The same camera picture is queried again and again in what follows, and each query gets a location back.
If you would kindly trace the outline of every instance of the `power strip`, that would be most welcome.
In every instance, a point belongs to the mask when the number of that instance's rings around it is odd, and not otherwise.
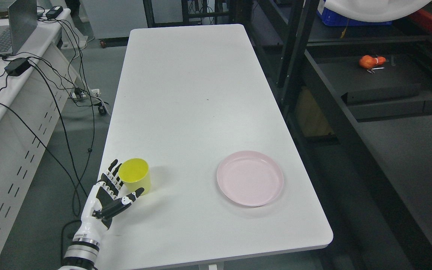
[[[91,93],[93,94],[93,97],[97,97],[97,98],[101,97],[101,90],[99,90],[99,89],[91,89]],[[71,96],[72,96],[73,99],[79,99],[76,96],[76,94],[74,94],[74,92],[71,93]],[[88,95],[86,93],[83,93],[82,97],[79,100],[81,100],[81,99],[87,99],[87,98],[88,98]]]

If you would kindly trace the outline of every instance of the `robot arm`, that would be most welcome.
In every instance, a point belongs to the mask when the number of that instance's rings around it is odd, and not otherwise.
[[[115,215],[130,207],[144,188],[118,198],[123,182],[118,176],[121,166],[115,159],[91,188],[81,214],[81,226],[72,238],[60,270],[91,270],[99,253],[99,245]]]

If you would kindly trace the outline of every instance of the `white table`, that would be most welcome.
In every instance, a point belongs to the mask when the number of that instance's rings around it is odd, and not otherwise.
[[[233,152],[268,155],[283,192],[262,207],[223,195]],[[153,187],[115,217],[98,269],[158,269],[326,247],[333,232],[242,25],[130,34],[100,172],[146,159]]]
[[[67,18],[69,13],[70,11],[66,9],[59,18]],[[0,25],[5,24],[8,24],[7,19],[0,20]],[[42,56],[62,75],[69,78],[67,74],[69,63],[53,43],[58,39],[60,32],[61,26],[58,23],[40,22],[19,52]],[[0,58],[0,75],[7,64]],[[39,67],[51,80],[60,84],[59,78],[50,68],[43,63],[39,63]],[[70,73],[73,80],[80,82],[74,69],[71,68]],[[0,78],[0,88],[4,85],[5,76]],[[67,93],[56,89],[53,84],[50,85],[58,106],[62,109],[68,97]],[[16,111],[45,144],[49,142],[59,114],[38,72],[30,68],[19,77],[9,77],[7,88],[1,91],[0,102]],[[29,130],[10,111],[0,106],[0,253],[43,153],[44,147]]]

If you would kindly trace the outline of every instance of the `yellow cup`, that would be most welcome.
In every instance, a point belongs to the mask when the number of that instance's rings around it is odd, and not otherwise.
[[[118,174],[131,192],[138,188],[144,188],[142,195],[148,193],[151,188],[149,165],[144,159],[129,159],[121,164]]]

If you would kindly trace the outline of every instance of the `power adapter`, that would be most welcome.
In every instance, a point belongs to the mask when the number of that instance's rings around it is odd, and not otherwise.
[[[46,12],[46,18],[48,20],[56,19],[61,14],[61,12],[63,12],[62,6],[51,7],[51,9],[48,12]]]
[[[31,64],[26,58],[16,58],[4,67],[5,72],[9,76],[17,77],[25,72]]]

